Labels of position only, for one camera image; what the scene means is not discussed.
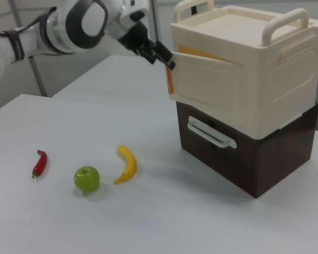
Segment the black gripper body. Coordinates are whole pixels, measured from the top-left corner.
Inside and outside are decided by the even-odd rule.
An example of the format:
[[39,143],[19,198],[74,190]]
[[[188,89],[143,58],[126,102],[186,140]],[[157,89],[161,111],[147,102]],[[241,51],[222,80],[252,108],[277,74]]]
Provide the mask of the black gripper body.
[[136,23],[124,36],[117,39],[117,41],[127,50],[139,55],[139,47],[141,45],[155,44],[148,37],[148,29],[142,23]]

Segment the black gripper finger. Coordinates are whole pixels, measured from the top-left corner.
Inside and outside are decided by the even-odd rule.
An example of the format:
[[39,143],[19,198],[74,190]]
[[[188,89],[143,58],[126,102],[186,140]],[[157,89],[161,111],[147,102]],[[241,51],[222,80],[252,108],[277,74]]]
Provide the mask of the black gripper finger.
[[159,61],[164,63],[170,70],[175,67],[173,53],[160,41],[155,42],[155,54]]
[[158,55],[156,50],[156,44],[151,45],[141,45],[139,47],[139,55],[145,58],[149,63],[153,64],[158,60]]

